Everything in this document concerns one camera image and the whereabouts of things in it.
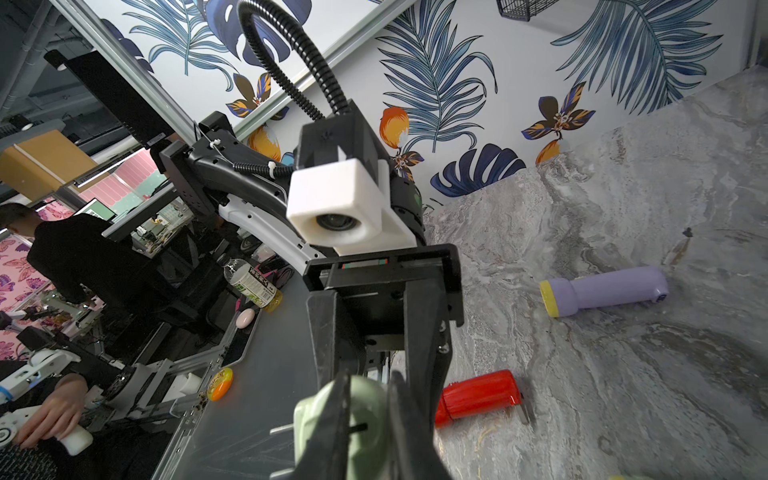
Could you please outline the purple flashlight yellow rim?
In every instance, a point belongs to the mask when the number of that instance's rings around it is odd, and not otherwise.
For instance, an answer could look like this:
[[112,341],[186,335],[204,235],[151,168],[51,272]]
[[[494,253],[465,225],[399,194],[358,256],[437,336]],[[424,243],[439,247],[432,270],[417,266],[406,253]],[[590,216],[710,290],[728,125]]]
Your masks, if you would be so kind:
[[548,315],[568,317],[580,310],[641,302],[660,302],[669,295],[663,272],[654,266],[622,269],[568,280],[553,278],[539,283]]

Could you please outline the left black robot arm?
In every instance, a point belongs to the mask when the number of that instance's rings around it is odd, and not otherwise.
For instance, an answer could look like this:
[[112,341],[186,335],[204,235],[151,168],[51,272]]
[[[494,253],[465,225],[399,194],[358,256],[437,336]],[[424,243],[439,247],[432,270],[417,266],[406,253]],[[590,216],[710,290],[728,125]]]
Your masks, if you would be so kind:
[[254,233],[301,274],[320,384],[400,350],[419,409],[435,427],[451,423],[443,390],[450,330],[464,322],[458,251],[426,242],[415,184],[357,107],[305,125],[289,166],[239,142],[218,112],[195,143],[174,142],[160,158],[197,215]]

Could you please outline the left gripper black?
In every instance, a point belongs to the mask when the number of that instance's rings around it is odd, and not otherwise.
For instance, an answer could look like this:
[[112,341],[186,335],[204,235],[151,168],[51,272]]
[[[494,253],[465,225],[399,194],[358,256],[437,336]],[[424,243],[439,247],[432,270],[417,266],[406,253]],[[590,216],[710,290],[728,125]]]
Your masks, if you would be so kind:
[[451,244],[313,260],[303,276],[319,384],[362,375],[404,351],[406,381],[432,432],[440,327],[464,322],[461,267]]

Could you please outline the operator hand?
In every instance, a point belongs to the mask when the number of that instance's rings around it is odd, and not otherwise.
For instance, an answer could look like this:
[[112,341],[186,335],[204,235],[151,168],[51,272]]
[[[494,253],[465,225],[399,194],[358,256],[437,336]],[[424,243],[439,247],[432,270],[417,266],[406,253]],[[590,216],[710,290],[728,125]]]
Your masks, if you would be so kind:
[[70,435],[85,410],[89,387],[84,377],[71,373],[62,377],[54,391],[19,430],[15,443],[21,449],[36,446],[41,440]]

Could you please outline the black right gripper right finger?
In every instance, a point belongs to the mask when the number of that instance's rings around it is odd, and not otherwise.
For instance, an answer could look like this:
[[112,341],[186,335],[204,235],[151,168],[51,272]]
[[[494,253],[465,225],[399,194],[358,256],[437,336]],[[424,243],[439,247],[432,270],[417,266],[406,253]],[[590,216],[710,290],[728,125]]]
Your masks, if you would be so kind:
[[433,432],[405,379],[393,371],[388,383],[388,429],[393,459],[392,479],[450,479],[433,442]]

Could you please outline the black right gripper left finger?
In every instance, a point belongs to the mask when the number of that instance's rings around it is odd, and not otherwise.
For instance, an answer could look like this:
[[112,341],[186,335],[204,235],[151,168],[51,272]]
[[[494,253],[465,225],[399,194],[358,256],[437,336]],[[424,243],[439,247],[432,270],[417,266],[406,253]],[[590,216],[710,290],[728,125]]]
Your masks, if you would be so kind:
[[317,394],[300,400],[293,414],[292,479],[347,477],[351,375],[341,371]]

